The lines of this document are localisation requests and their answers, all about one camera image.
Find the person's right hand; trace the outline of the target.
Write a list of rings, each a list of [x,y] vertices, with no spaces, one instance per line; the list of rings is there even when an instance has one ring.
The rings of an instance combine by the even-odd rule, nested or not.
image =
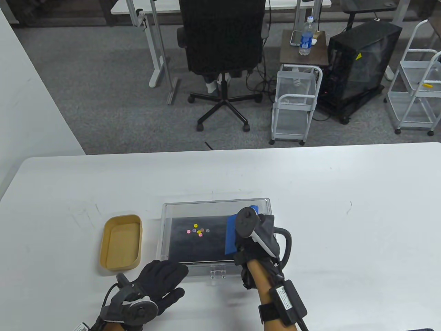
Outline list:
[[[234,221],[236,253],[233,260],[241,266],[241,279],[247,290],[257,288],[252,272],[247,263],[257,260],[270,275],[272,284],[279,284],[284,279],[283,269],[291,254],[292,239],[290,233],[274,226],[274,216],[258,214],[252,207],[241,209]],[[280,258],[280,246],[275,234],[286,239],[285,255]]]

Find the person's left hand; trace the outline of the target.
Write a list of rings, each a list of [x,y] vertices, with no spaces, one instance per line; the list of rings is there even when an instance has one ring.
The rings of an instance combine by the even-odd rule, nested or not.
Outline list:
[[[142,331],[181,299],[185,291],[179,284],[188,275],[186,265],[154,260],[142,269],[137,279],[129,281],[119,273],[116,283],[106,293],[92,331]]]

